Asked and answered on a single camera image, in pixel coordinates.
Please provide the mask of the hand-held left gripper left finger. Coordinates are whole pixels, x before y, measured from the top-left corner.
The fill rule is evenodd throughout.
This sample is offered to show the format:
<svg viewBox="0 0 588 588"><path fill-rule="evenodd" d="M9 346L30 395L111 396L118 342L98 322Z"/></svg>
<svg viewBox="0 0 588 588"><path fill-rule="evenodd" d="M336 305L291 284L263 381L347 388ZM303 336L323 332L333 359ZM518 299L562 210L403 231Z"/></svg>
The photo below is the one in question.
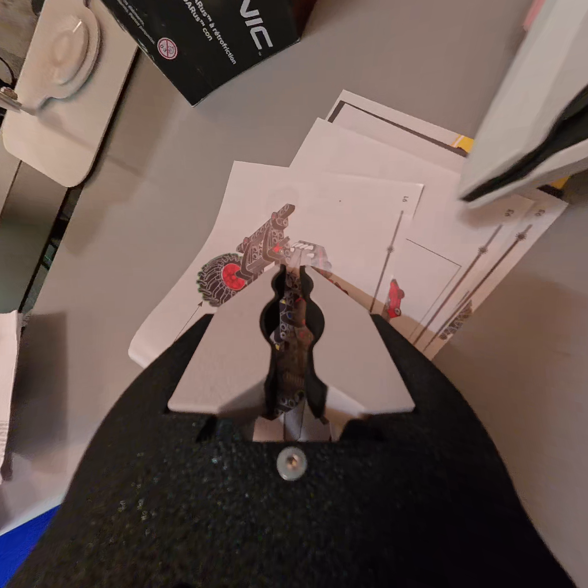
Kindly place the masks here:
<svg viewBox="0 0 588 588"><path fill-rule="evenodd" d="M263 414L271 345L262 332L262 312L275 298L275 266L213 315L168 401L175 413Z"/></svg>

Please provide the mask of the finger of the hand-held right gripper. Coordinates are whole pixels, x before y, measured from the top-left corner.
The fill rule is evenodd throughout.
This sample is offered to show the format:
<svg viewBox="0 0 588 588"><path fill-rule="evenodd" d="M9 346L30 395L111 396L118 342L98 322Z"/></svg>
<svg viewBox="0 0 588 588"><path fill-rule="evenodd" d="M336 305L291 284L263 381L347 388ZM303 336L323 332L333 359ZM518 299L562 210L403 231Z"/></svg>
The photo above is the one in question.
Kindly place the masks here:
<svg viewBox="0 0 588 588"><path fill-rule="evenodd" d="M539 186L584 167L587 121L557 121L529 153L463 193L463 202L484 205L521 187Z"/></svg>
<svg viewBox="0 0 588 588"><path fill-rule="evenodd" d="M529 153L557 121L587 121L587 1L544 2L474 139L459 194ZM554 180L586 169L587 160Z"/></svg>

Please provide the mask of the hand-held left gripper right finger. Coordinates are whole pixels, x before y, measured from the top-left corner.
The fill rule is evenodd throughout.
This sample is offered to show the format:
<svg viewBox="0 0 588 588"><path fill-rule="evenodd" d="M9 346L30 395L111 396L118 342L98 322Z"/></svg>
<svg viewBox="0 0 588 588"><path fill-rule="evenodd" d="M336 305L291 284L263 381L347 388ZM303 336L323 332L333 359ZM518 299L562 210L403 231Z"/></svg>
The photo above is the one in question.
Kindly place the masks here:
<svg viewBox="0 0 588 588"><path fill-rule="evenodd" d="M303 268L313 334L305 386L313 415L354 420L415 408L374 317L311 266Z"/></svg>

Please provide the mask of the building instruction booklet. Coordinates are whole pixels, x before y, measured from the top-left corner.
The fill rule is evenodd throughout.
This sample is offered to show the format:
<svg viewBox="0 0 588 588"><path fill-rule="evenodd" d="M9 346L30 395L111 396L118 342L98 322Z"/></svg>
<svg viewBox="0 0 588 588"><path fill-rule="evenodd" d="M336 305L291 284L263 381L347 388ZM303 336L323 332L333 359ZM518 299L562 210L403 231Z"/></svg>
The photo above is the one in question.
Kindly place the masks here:
<svg viewBox="0 0 588 588"><path fill-rule="evenodd" d="M145 367L271 267L313 266L434 357L567 207L542 187L470 209L473 140L343 91L288 167L235 161L213 229L145 319Z"/></svg>

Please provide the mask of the grey desk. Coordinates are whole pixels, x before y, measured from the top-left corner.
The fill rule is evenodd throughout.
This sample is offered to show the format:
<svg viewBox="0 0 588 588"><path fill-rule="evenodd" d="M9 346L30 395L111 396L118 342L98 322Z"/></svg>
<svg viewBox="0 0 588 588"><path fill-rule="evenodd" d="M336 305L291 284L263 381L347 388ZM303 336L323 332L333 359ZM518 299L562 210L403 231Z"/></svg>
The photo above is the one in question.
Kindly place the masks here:
<svg viewBox="0 0 588 588"><path fill-rule="evenodd" d="M289 166L348 90L474 137L529 1L319 1L300 43L196 107L140 56L25 329L1 532L58 504L141 368L132 336L208 237L234 160ZM434 363L587 587L587 174Z"/></svg>

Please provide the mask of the white flat device with knob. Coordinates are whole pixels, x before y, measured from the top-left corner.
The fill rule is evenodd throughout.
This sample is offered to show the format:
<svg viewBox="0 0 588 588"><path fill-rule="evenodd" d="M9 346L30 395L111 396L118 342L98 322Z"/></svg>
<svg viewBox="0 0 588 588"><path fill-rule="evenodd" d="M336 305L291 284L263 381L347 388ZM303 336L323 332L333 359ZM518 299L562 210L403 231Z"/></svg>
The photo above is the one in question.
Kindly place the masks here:
<svg viewBox="0 0 588 588"><path fill-rule="evenodd" d="M105 1L45 1L2 125L6 150L63 187L82 183L135 55Z"/></svg>

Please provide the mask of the black toy set box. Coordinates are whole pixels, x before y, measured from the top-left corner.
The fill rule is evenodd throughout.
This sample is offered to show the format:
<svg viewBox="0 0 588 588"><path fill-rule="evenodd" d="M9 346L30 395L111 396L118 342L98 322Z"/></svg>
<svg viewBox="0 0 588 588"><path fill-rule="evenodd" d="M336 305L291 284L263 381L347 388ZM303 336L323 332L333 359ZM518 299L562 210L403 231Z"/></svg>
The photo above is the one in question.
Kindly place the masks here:
<svg viewBox="0 0 588 588"><path fill-rule="evenodd" d="M316 1L103 1L191 106L298 43Z"/></svg>

